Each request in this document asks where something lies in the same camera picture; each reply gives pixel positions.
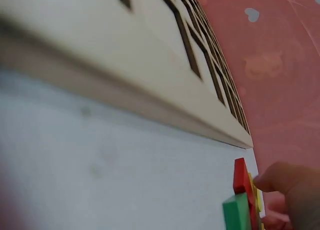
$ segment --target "pink bedsheet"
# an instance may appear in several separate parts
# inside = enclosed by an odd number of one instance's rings
[[[320,0],[199,1],[241,97],[259,171],[276,161],[319,167]]]

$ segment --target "toy block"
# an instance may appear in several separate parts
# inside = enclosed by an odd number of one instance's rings
[[[259,215],[259,212],[257,212],[257,222],[258,222],[258,229],[261,230],[261,218],[260,218],[260,215]]]
[[[251,221],[251,229],[252,230],[259,230],[260,228],[260,224],[259,224],[259,220],[260,216],[259,213],[257,213],[257,210],[255,208],[255,206],[250,208],[250,221]]]
[[[255,206],[255,211],[259,214],[260,211],[259,211],[257,200],[255,200],[254,206]]]
[[[258,207],[258,211],[261,212],[262,211],[262,198],[261,198],[260,190],[258,190],[257,194],[256,194],[256,204]]]
[[[248,175],[249,175],[249,179],[250,179],[250,183],[251,183],[253,195],[254,195],[255,197],[257,197],[257,191],[258,191],[258,189],[257,189],[256,186],[254,185],[254,180],[253,180],[252,175],[251,175],[250,172],[248,172]]]
[[[235,194],[247,194],[249,207],[255,205],[255,196],[244,158],[234,160],[233,190]]]
[[[222,207],[226,230],[252,230],[246,193],[230,197]]]

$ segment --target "light blue surface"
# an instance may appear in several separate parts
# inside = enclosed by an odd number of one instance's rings
[[[33,230],[223,230],[234,159],[257,174],[252,149],[4,70],[0,147],[0,176]]]

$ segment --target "red wooden block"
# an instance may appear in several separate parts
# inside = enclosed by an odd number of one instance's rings
[[[257,212],[256,207],[252,206],[250,208],[250,220],[251,220],[251,228],[252,228],[252,230],[259,230],[258,217],[260,218],[260,216],[258,214],[259,213]]]
[[[254,209],[256,209],[255,196],[251,187],[246,162],[243,157],[234,160],[233,190],[235,194],[246,193],[249,208],[251,209],[251,207],[254,207]]]

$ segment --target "yellow wooden block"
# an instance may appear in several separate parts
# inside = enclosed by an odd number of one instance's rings
[[[257,199],[255,199],[255,200],[254,200],[254,203],[255,203],[255,211],[256,211],[256,212],[257,212],[257,214],[259,215],[259,213],[260,213],[261,211],[259,210],[258,200],[257,200]]]
[[[253,181],[252,175],[251,175],[250,172],[248,172],[248,175],[249,175],[249,179],[250,179],[253,195],[255,196],[255,198],[257,198],[257,188],[254,185],[254,181]]]
[[[250,183],[251,183],[251,188],[252,190],[254,189],[254,182],[253,182],[253,179],[252,179],[252,175],[250,172],[248,172],[248,175],[249,175],[249,179],[250,179]]]
[[[261,212],[262,211],[262,198],[261,198],[260,190],[258,190],[256,192],[256,203],[257,203],[258,211]]]

